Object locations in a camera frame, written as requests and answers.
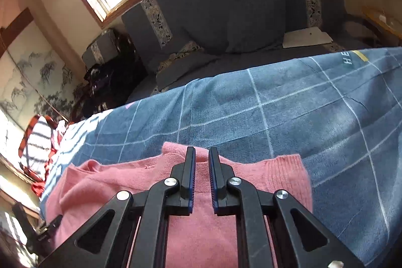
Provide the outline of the red and white clothes pile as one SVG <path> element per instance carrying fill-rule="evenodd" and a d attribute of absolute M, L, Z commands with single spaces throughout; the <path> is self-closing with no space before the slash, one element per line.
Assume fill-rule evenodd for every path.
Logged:
<path fill-rule="evenodd" d="M 44 164 L 44 177 L 41 179 L 40 182 L 34 182 L 31 186 L 31 190 L 38 198 L 40 198 L 44 194 L 45 185 L 49 177 L 50 170 L 53 167 L 53 157 L 59 151 L 61 141 L 67 129 L 69 129 L 71 125 L 73 125 L 73 122 L 68 122 L 67 124 L 65 124 L 64 121 L 60 121 L 55 128 L 51 127 L 51 149 L 48 153 L 48 160 Z"/>

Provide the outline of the painted folding screen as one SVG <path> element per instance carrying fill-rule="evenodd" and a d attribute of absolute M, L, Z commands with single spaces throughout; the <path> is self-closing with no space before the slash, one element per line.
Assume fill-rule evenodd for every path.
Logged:
<path fill-rule="evenodd" d="M 80 87 L 29 9 L 23 10 L 1 31 L 1 155 L 17 167 L 32 117 L 70 118 Z"/>

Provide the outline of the round wooden side table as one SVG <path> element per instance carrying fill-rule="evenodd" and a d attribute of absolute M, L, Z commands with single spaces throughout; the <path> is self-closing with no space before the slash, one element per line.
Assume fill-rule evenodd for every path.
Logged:
<path fill-rule="evenodd" d="M 363 6 L 362 13 L 370 23 L 380 29 L 382 39 L 392 45 L 401 46 L 401 22 L 384 10 Z"/>

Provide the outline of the dark grey sofa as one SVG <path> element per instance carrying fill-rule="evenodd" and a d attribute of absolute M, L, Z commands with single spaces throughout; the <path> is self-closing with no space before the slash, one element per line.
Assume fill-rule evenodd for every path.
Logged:
<path fill-rule="evenodd" d="M 148 71 L 135 101 L 200 78 L 338 50 L 359 50 L 344 0 L 142 0 L 122 17 Z M 283 48 L 285 33 L 318 27 L 332 43 Z"/>

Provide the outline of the white paper on sofa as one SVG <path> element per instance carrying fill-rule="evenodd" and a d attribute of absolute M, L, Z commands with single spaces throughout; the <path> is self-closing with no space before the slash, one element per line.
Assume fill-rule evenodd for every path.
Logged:
<path fill-rule="evenodd" d="M 286 49 L 292 47 L 324 45 L 332 42 L 333 39 L 329 34 L 321 31 L 318 27 L 311 27 L 285 33 L 282 46 Z"/>

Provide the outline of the blue plaid bed quilt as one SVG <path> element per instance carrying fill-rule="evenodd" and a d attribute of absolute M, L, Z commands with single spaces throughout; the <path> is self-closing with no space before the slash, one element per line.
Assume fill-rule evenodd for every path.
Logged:
<path fill-rule="evenodd" d="M 236 267 L 232 217 L 213 213 L 208 150 L 257 188 L 288 190 L 364 263 L 401 234 L 401 48 L 252 67 L 70 126 L 40 201 L 63 243 L 120 190 L 169 175 L 192 145 L 194 212 L 170 221 L 169 267 Z"/>

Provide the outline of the striped red trimmed pillow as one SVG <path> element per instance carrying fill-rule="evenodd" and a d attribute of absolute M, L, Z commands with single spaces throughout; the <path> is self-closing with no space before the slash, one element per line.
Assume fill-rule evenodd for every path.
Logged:
<path fill-rule="evenodd" d="M 18 148 L 19 165 L 24 174 L 35 182 L 45 182 L 59 141 L 57 124 L 50 116 L 32 117 Z"/>

